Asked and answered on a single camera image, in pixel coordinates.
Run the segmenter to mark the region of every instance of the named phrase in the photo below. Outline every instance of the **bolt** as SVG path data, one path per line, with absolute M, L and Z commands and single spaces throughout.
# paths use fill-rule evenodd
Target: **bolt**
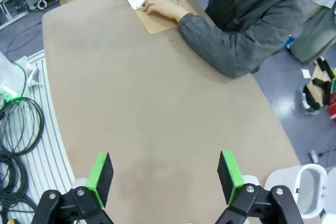
M 278 195 L 282 195 L 284 193 L 284 191 L 281 188 L 278 188 L 276 192 Z
M 253 192 L 254 192 L 254 188 L 253 188 L 253 186 L 248 186 L 248 187 L 246 188 L 246 190 L 247 190 L 249 193 L 253 193 Z
M 49 195 L 49 199 L 55 199 L 56 198 L 56 194 L 52 193 Z
M 82 189 L 79 189 L 78 191 L 77 191 L 77 195 L 78 196 L 82 196 L 84 194 L 84 191 L 82 190 Z

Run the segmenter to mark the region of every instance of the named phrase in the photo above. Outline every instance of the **hand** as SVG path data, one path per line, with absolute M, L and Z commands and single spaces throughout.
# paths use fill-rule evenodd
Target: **hand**
M 147 12 L 147 14 L 157 12 L 168 18 L 174 18 L 177 22 L 189 13 L 182 6 L 178 5 L 177 0 L 145 0 L 142 6 L 142 10 Z

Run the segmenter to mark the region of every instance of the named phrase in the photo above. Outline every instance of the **white bin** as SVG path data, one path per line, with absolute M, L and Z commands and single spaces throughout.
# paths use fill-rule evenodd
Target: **white bin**
M 290 189 L 303 219 L 317 216 L 322 209 L 336 214 L 336 168 L 329 174 L 316 164 L 275 170 L 268 176 L 264 188 L 271 190 L 277 185 Z

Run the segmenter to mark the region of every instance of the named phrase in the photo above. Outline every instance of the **beige tabletop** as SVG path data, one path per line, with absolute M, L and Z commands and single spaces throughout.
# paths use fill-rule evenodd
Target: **beige tabletop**
M 223 149 L 262 184 L 299 164 L 250 74 L 222 76 L 177 29 L 149 35 L 127 0 L 60 6 L 44 15 L 43 32 L 71 167 L 87 177 L 97 154 L 110 153 L 114 223 L 215 223 L 225 208 L 216 171 Z

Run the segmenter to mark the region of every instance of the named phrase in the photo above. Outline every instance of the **gray floor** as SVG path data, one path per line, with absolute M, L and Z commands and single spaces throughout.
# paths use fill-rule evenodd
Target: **gray floor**
M 203 8 L 206 7 L 207 1 L 197 0 Z M 57 6 L 58 4 L 53 5 L 44 12 Z M 8 52 L 8 58 L 16 60 L 42 50 L 42 28 L 39 23 L 44 12 L 31 12 L 26 17 L 1 30 L 0 51 Z M 324 56 L 329 64 L 334 67 L 336 66 L 335 54 L 336 46 L 333 46 Z M 313 71 L 313 65 L 302 66 L 289 53 L 283 51 L 269 57 L 262 64 L 260 70 L 254 74 L 254 78 L 274 112 L 278 115 L 300 162 L 307 164 L 311 163 L 308 154 L 311 149 L 315 149 L 317 153 L 324 152 L 334 145 L 336 142 L 336 125 L 329 119 L 329 115 L 324 109 L 320 110 L 318 115 L 303 114 L 298 90 L 307 81 L 302 77 L 300 71 L 302 67 L 310 69 L 311 73 Z M 320 164 L 326 166 L 327 154 L 320 158 Z M 331 153 L 329 160 L 329 166 L 334 165 L 336 165 L 336 152 Z

